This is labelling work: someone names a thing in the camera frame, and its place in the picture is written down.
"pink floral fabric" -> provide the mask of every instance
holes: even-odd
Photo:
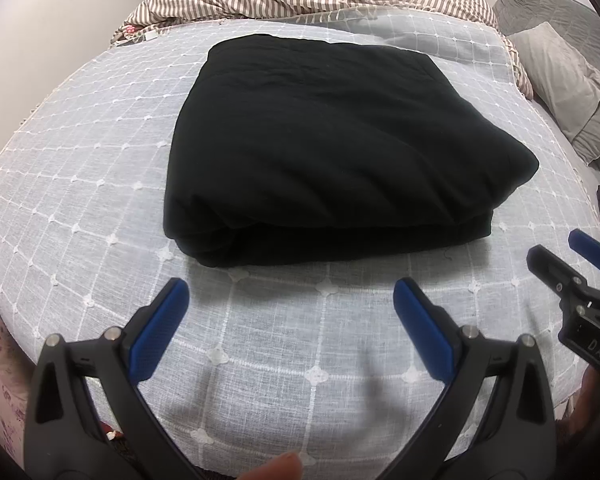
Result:
[[[22,466],[24,420],[34,365],[0,317],[0,443]]]

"black comforter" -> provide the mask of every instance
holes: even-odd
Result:
[[[461,244],[537,168],[428,56],[247,36],[209,51],[180,111],[164,231],[206,266]]]

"metal screw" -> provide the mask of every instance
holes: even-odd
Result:
[[[119,326],[110,326],[104,331],[104,339],[115,341],[122,335],[122,329]]]
[[[467,339],[475,339],[480,335],[480,331],[475,325],[464,325],[462,327],[462,333]]]
[[[51,334],[45,340],[47,346],[56,346],[60,342],[60,336],[58,334]]]
[[[536,344],[536,340],[531,334],[523,334],[520,336],[520,341],[522,341],[524,346],[528,346],[529,348]]]

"blue rubber pad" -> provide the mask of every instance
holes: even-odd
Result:
[[[189,287],[178,280],[129,350],[129,381],[138,384],[154,374],[189,306]]]
[[[569,247],[600,270],[600,242],[580,229],[569,233]]]
[[[426,307],[402,280],[395,284],[394,307],[429,375],[449,384],[456,375],[453,348]]]

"blue gripper pad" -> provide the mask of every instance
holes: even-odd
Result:
[[[394,307],[429,375],[449,384],[456,376],[459,361],[461,345],[454,335],[458,327],[446,311],[433,305],[409,278],[395,284]]]
[[[132,384],[138,384],[153,375],[189,306],[187,283],[180,279],[172,279],[171,282],[167,285],[171,285],[170,290],[129,349],[128,376]],[[160,301],[161,296],[162,292],[154,301]]]
[[[600,242],[580,229],[569,233],[569,247],[600,270]]]

